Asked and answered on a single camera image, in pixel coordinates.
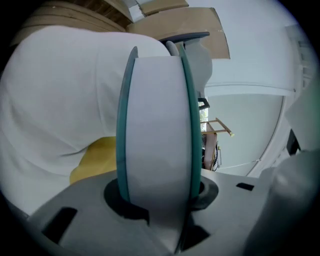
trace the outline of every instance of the gray plastic base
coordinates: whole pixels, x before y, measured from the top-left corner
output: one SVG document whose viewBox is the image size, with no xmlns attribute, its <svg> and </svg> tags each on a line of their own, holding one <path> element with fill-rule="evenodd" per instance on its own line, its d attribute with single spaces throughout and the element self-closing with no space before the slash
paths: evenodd
<svg viewBox="0 0 320 256">
<path fill-rule="evenodd" d="M 213 181 L 213 201 L 201 207 L 196 203 L 198 208 L 191 212 L 190 219 L 195 227 L 204 230 L 204 240 L 182 254 L 272 253 L 308 211 L 319 191 L 319 158 L 320 151 L 303 152 L 277 168 L 264 170 L 259 179 L 202 171 L 203 177 Z M 29 218 L 29 223 L 46 233 L 61 209 L 72 208 L 75 215 L 56 241 L 66 249 L 63 255 L 171 255 L 148 227 L 148 214 L 138 210 L 138 217 L 144 219 L 127 219 L 121 215 L 130 215 L 131 210 L 119 214 L 108 206 L 104 192 L 114 179 L 115 171 L 78 181 L 43 205 Z M 45 242 L 49 250 L 56 246 Z"/>
</svg>

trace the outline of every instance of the white cloth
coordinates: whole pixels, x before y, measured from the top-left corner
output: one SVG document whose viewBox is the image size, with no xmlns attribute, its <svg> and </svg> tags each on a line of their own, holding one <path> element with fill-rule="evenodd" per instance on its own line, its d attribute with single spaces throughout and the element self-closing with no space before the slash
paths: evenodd
<svg viewBox="0 0 320 256">
<path fill-rule="evenodd" d="M 169 56 L 138 34 L 49 26 L 23 40 L 0 81 L 0 187 L 32 214 L 69 185 L 87 147 L 116 135 L 129 54 Z"/>
</svg>

